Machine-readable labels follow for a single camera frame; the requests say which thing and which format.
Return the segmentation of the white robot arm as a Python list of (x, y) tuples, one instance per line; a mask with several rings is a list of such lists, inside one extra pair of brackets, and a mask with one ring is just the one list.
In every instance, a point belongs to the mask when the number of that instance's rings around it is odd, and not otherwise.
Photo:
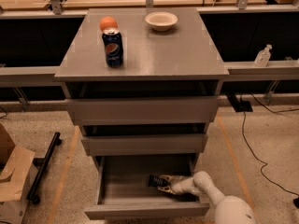
[(199, 197), (205, 193), (215, 207), (215, 224), (258, 224), (251, 207), (238, 197), (224, 195), (205, 171), (193, 176), (155, 176), (151, 185), (174, 195), (189, 193)]

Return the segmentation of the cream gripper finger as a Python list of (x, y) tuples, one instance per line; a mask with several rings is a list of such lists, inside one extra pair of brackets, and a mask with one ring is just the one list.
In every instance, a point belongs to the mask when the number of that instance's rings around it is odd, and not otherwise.
[(161, 175), (161, 178), (166, 180), (169, 183), (180, 182), (186, 179), (184, 175)]
[(166, 186), (166, 187), (158, 187), (157, 188), (159, 191), (165, 192), (165, 193), (169, 193), (169, 194), (174, 194), (175, 192), (171, 189), (170, 186)]

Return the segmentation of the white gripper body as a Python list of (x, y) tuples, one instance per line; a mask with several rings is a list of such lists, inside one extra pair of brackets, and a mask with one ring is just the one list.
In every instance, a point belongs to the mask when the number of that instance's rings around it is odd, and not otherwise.
[(176, 195), (190, 193), (194, 196), (198, 196), (200, 194), (200, 191), (195, 186), (193, 178), (191, 176), (176, 175), (170, 181), (170, 188), (172, 190), (172, 193)]

